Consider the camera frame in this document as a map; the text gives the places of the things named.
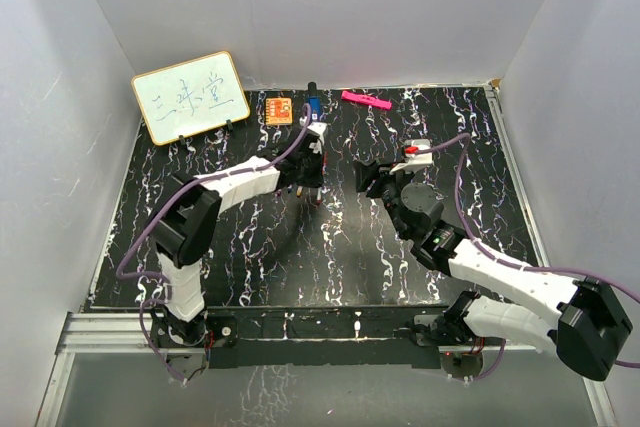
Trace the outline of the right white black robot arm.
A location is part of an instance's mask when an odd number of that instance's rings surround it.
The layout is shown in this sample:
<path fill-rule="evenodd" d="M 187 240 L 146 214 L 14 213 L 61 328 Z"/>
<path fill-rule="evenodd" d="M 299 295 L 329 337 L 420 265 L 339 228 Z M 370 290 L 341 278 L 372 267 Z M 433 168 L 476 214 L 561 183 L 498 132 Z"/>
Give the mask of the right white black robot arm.
<path fill-rule="evenodd" d="M 424 163 L 355 161 L 356 190 L 379 199 L 419 264 L 503 296 L 493 300 L 464 291 L 435 320 L 413 323 L 439 345 L 501 338 L 555 355 L 573 372 L 605 380 L 633 331 L 612 286 L 584 274 L 576 278 L 534 272 L 490 250 L 446 222 L 443 204 L 414 181 Z"/>

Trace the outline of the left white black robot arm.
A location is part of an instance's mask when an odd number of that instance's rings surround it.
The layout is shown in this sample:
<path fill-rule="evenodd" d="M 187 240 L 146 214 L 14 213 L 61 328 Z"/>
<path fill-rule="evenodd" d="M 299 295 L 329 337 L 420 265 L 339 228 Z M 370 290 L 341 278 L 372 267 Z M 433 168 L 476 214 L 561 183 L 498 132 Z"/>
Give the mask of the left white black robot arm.
<path fill-rule="evenodd" d="M 161 274 L 168 279 L 166 309 L 175 317 L 171 332 L 182 344 L 194 346 L 206 334 L 199 316 L 205 309 L 201 291 L 202 258 L 213 240 L 219 215 L 261 195 L 296 186 L 323 186 L 327 124 L 313 122 L 296 129 L 285 142 L 260 151 L 248 160 L 209 175 L 180 194 L 150 232 Z"/>

